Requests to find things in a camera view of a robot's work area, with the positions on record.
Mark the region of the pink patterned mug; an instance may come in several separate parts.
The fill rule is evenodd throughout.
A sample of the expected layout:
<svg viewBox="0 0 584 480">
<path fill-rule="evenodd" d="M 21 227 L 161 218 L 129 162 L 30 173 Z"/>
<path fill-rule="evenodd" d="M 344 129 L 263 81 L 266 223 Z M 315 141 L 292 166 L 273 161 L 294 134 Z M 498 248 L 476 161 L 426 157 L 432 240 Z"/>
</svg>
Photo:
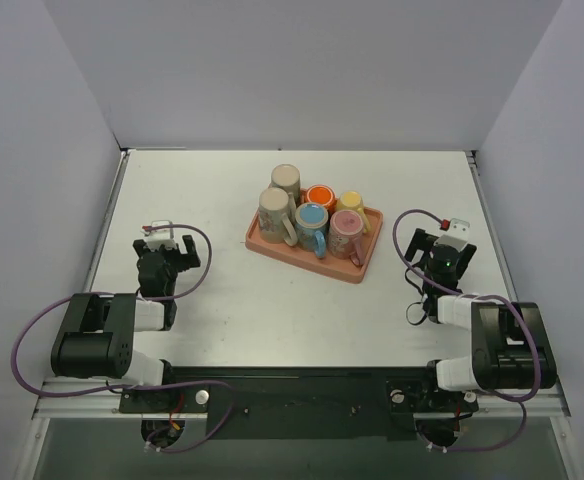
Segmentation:
<svg viewBox="0 0 584 480">
<path fill-rule="evenodd" d="M 363 230 L 363 220 L 358 213 L 352 210 L 336 211 L 331 217 L 328 232 L 330 253 L 361 267 L 364 261 Z"/>
</svg>

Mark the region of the yellow mug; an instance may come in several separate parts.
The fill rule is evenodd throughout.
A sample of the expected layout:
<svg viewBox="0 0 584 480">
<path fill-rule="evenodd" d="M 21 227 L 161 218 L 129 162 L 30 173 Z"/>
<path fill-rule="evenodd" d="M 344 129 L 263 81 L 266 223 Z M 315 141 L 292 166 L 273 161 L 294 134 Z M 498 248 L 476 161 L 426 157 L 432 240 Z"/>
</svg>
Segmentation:
<svg viewBox="0 0 584 480">
<path fill-rule="evenodd" d="M 370 231 L 371 224 L 364 211 L 363 198 L 359 192 L 354 190 L 344 192 L 337 200 L 336 210 L 349 210 L 356 212 L 363 221 L 363 233 L 367 234 Z"/>
</svg>

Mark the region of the beige floral mug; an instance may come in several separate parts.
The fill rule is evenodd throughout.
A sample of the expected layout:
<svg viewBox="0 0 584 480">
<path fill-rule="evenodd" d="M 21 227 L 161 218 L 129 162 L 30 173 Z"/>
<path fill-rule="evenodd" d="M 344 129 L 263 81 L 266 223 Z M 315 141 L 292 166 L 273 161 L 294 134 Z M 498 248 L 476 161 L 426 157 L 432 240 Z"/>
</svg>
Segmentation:
<svg viewBox="0 0 584 480">
<path fill-rule="evenodd" d="M 269 187 L 259 196 L 258 220 L 261 238 L 270 244 L 285 243 L 294 247 L 298 242 L 293 225 L 296 204 L 294 197 L 278 187 Z"/>
</svg>

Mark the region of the blue butterfly mug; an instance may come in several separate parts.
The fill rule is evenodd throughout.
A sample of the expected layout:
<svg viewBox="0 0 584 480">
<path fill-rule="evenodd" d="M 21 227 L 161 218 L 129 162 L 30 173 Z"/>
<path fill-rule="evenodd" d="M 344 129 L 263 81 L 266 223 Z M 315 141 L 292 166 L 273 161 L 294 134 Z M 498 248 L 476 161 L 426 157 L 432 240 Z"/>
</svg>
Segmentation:
<svg viewBox="0 0 584 480">
<path fill-rule="evenodd" d="M 327 254 L 329 214 L 327 209 L 314 202 L 300 205 L 295 212 L 295 230 L 298 245 L 312 252 L 318 259 Z"/>
</svg>

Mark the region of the orange mug black handle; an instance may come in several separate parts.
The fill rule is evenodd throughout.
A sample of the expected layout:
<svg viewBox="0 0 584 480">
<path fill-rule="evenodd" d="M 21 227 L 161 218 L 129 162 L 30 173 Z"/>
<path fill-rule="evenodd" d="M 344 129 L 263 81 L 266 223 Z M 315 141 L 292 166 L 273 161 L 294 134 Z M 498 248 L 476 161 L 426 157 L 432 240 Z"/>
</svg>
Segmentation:
<svg viewBox="0 0 584 480">
<path fill-rule="evenodd" d="M 307 203 L 316 203 L 325 207 L 329 214 L 332 214 L 335 211 L 337 196 L 327 185 L 316 184 L 306 190 L 305 200 Z"/>
</svg>

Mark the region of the tall beige seashell mug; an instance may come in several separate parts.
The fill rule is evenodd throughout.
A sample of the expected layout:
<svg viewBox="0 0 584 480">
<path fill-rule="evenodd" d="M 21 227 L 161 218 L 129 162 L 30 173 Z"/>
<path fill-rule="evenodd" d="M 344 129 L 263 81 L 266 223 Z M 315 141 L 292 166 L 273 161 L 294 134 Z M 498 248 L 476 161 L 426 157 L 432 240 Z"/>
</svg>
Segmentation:
<svg viewBox="0 0 584 480">
<path fill-rule="evenodd" d="M 296 205 L 300 203 L 300 172 L 294 165 L 281 164 L 276 166 L 271 172 L 270 186 L 283 189 L 294 198 Z"/>
</svg>

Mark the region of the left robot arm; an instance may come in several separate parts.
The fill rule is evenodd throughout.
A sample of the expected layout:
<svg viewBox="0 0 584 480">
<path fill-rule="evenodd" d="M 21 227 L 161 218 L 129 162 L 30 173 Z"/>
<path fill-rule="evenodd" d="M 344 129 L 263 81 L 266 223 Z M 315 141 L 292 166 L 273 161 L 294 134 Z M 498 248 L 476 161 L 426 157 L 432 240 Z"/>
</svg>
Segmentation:
<svg viewBox="0 0 584 480">
<path fill-rule="evenodd" d="M 55 375 L 79 379 L 120 380 L 143 387 L 142 399 L 153 410 L 172 408 L 176 384 L 165 378 L 167 363 L 134 349 L 137 332 L 168 331 L 177 305 L 178 275 L 201 266 L 190 235 L 179 248 L 171 232 L 153 232 L 133 242 L 139 292 L 75 294 L 69 301 L 51 351 Z"/>
</svg>

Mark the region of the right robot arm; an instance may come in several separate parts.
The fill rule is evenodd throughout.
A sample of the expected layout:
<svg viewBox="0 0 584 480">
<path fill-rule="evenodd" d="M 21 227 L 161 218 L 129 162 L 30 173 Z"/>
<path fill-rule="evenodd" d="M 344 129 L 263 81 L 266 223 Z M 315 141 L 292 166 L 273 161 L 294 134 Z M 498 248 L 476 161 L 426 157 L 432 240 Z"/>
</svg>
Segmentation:
<svg viewBox="0 0 584 480">
<path fill-rule="evenodd" d="M 422 321 L 451 325 L 470 332 L 470 353 L 436 360 L 435 374 L 419 383 L 421 402 L 440 409 L 455 391 L 549 389 L 558 373 L 537 304 L 508 308 L 500 301 L 465 295 L 458 283 L 476 252 L 447 234 L 437 237 L 416 229 L 404 257 L 425 279 L 417 291 Z"/>
</svg>

